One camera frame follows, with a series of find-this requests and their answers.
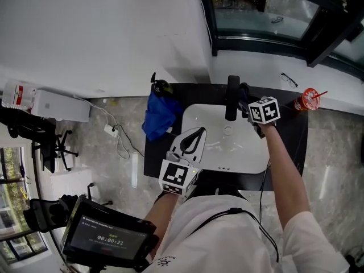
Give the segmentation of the white power strip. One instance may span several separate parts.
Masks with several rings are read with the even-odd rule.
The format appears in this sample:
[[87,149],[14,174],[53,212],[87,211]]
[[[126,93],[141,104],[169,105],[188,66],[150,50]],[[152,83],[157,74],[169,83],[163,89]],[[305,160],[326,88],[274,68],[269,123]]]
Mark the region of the white power strip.
[[119,131],[115,127],[113,127],[113,126],[111,126],[109,124],[105,125],[104,131],[107,134],[111,135],[113,138],[117,138],[119,136]]

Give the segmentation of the green soap pump bottle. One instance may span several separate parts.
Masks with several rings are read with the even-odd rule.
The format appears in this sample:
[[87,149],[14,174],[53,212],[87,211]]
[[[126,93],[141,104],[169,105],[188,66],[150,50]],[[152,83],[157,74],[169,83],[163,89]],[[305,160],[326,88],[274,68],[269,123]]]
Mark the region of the green soap pump bottle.
[[172,85],[165,80],[157,80],[155,72],[151,76],[150,83],[152,85],[152,90],[157,97],[173,95]]

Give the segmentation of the red drink cup with straw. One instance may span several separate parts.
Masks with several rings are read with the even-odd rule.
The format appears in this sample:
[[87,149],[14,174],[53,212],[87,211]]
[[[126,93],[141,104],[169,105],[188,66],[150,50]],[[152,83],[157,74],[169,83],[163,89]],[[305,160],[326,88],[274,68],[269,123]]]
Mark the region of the red drink cup with straw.
[[308,88],[294,100],[294,108],[298,111],[317,110],[320,107],[320,97],[326,93],[327,91],[319,93],[314,88]]

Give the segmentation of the person's left forearm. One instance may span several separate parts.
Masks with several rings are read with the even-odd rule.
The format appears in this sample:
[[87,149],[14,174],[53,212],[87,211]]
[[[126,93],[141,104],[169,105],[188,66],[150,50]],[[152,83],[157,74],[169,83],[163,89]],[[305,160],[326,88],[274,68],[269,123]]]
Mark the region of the person's left forearm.
[[172,213],[178,199],[179,195],[162,192],[145,217],[146,221],[150,221],[156,226],[154,234],[159,238],[157,245],[150,252],[150,256],[152,259],[154,259],[157,250],[166,234]]

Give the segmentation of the black mesh office chair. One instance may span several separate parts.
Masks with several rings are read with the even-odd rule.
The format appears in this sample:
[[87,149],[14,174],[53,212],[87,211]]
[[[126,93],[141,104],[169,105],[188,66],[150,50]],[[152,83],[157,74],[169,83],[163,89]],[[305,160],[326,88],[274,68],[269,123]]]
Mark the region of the black mesh office chair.
[[66,227],[75,215],[80,216],[80,223],[75,228],[75,234],[96,235],[102,229],[102,221],[108,228],[116,223],[120,212],[95,203],[88,195],[63,195],[57,201],[32,199],[30,208],[23,212],[26,222],[31,230],[42,233]]

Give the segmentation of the blue cloth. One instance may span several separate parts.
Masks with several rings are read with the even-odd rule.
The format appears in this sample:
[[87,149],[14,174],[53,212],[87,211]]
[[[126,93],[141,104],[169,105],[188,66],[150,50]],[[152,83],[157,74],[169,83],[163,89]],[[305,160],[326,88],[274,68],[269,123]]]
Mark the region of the blue cloth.
[[148,97],[142,130],[149,141],[154,141],[166,133],[174,124],[177,115],[183,112],[179,101],[162,96],[158,97],[152,91]]

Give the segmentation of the person's white shirt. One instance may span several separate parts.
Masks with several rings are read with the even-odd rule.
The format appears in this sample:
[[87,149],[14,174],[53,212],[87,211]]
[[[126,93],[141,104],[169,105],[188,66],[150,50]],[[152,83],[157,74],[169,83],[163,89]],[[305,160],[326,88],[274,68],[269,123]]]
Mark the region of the person's white shirt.
[[240,197],[187,200],[143,273],[344,273],[348,268],[311,212],[286,224],[279,263],[271,260],[254,216],[251,204]]

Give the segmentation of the white sink basin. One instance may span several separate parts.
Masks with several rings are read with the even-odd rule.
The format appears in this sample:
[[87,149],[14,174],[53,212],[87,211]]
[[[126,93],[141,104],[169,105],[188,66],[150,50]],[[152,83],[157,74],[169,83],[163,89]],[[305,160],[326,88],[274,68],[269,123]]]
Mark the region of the white sink basin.
[[181,130],[195,127],[204,127],[207,132],[200,161],[203,169],[248,174],[266,169],[269,160],[266,140],[240,114],[235,121],[228,121],[224,106],[194,104],[185,109]]

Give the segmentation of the dark grey cloth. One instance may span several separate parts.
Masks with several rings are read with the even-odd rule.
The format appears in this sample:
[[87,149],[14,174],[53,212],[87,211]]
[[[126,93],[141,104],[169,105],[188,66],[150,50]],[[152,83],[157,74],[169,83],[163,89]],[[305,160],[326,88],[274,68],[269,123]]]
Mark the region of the dark grey cloth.
[[250,103],[250,90],[249,90],[249,86],[243,82],[239,85],[239,100],[249,104]]

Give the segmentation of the black faucet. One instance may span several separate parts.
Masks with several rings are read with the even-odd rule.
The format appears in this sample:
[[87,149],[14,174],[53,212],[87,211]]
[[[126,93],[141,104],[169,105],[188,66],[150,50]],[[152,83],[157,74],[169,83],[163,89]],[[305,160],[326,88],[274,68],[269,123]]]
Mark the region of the black faucet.
[[227,121],[235,121],[237,117],[237,109],[240,94],[240,78],[239,76],[229,75],[227,80],[227,88],[225,93],[225,119]]

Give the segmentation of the person's right forearm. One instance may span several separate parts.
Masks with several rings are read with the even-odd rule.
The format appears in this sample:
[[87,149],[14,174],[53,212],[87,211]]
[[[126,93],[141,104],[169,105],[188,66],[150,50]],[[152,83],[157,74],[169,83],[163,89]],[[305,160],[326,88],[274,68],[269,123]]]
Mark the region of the person's right forearm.
[[260,125],[271,161],[271,178],[275,203],[282,227],[295,215],[310,211],[305,185],[276,127]]

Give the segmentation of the black eyeglasses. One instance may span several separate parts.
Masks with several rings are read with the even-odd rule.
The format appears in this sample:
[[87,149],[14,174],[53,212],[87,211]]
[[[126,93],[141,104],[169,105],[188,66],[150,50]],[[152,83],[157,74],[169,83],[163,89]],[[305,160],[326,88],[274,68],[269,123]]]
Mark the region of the black eyeglasses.
[[284,72],[281,73],[281,79],[285,82],[288,82],[291,88],[296,89],[298,87],[298,84]]

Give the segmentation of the black chest-mounted monitor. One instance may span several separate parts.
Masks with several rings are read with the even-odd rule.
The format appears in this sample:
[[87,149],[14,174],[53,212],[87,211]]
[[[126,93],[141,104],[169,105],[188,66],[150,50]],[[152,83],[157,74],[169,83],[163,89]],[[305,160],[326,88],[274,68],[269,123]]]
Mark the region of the black chest-mounted monitor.
[[106,266],[143,271],[147,256],[159,237],[156,226],[81,195],[72,211],[62,239],[67,261],[92,271]]

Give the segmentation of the white box appliance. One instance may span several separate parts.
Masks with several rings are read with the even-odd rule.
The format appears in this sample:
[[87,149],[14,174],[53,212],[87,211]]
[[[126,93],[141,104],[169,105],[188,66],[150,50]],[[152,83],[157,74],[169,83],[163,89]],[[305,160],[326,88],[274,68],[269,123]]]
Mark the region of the white box appliance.
[[37,89],[31,114],[58,121],[89,122],[90,104],[76,98]]

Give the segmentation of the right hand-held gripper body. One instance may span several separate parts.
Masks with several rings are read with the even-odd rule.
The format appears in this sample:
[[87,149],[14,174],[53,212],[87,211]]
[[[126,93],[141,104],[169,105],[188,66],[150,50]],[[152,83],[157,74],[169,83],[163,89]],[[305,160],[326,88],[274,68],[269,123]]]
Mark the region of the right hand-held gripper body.
[[248,108],[248,121],[253,125],[258,136],[264,138],[265,135],[260,125],[266,125],[268,123],[276,125],[275,122],[280,119],[279,104],[276,98],[265,97],[248,104]]

